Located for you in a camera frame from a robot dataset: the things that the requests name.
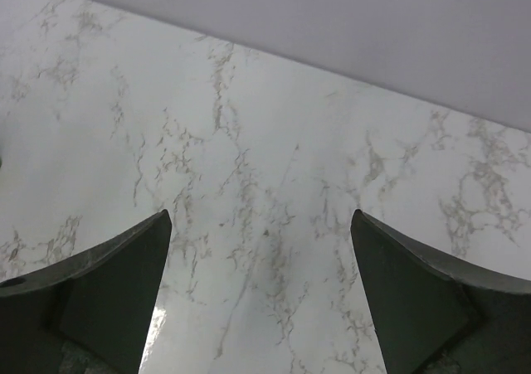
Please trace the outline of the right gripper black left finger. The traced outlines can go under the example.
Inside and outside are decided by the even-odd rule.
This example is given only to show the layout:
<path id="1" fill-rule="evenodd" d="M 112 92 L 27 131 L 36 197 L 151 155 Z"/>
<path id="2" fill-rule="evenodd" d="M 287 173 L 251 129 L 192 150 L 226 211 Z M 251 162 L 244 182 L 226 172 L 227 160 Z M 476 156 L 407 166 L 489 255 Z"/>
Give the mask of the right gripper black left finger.
<path id="1" fill-rule="evenodd" d="M 3 373 L 136 373 L 166 263 L 167 211 L 1 283 Z"/>

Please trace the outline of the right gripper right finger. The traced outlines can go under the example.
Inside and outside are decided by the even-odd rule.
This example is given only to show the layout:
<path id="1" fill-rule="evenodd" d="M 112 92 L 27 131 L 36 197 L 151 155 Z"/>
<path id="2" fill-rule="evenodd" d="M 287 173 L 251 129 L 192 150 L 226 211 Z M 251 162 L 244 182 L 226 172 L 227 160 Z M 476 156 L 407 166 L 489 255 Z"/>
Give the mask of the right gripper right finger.
<path id="1" fill-rule="evenodd" d="M 528 373 L 530 283 L 425 245 L 361 210 L 358 270 L 389 373 Z"/>

